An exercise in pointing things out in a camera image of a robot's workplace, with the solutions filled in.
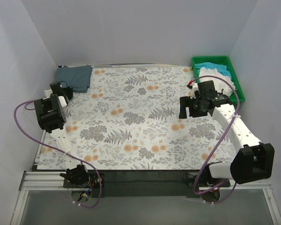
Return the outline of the dark blue-grey t-shirt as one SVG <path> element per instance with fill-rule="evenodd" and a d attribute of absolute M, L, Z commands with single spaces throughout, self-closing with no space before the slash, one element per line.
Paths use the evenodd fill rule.
<path fill-rule="evenodd" d="M 90 87 L 91 65 L 80 67 L 58 67 L 55 80 L 61 82 L 63 88 L 70 87 L 74 92 L 85 93 Z"/>

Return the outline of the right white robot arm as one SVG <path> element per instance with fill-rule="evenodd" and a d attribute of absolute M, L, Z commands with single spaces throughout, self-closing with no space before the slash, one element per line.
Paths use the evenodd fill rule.
<path fill-rule="evenodd" d="M 181 97 L 179 118 L 211 115 L 225 130 L 223 137 L 232 142 L 236 155 L 231 162 L 204 163 L 195 182 L 213 186 L 232 179 L 237 184 L 268 179 L 272 175 L 274 147 L 263 143 L 245 125 L 230 98 L 219 93 L 212 80 L 187 85 L 194 96 Z"/>

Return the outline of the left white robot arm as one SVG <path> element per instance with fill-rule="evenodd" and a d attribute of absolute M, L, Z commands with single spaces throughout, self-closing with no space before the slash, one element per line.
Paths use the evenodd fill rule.
<path fill-rule="evenodd" d="M 73 89 L 62 87 L 61 82 L 52 82 L 50 88 L 44 91 L 46 98 L 34 101 L 38 124 L 62 150 L 66 172 L 61 173 L 60 176 L 72 185 L 84 188 L 90 183 L 90 175 L 73 151 L 65 127 L 67 118 L 63 110 L 73 97 Z"/>

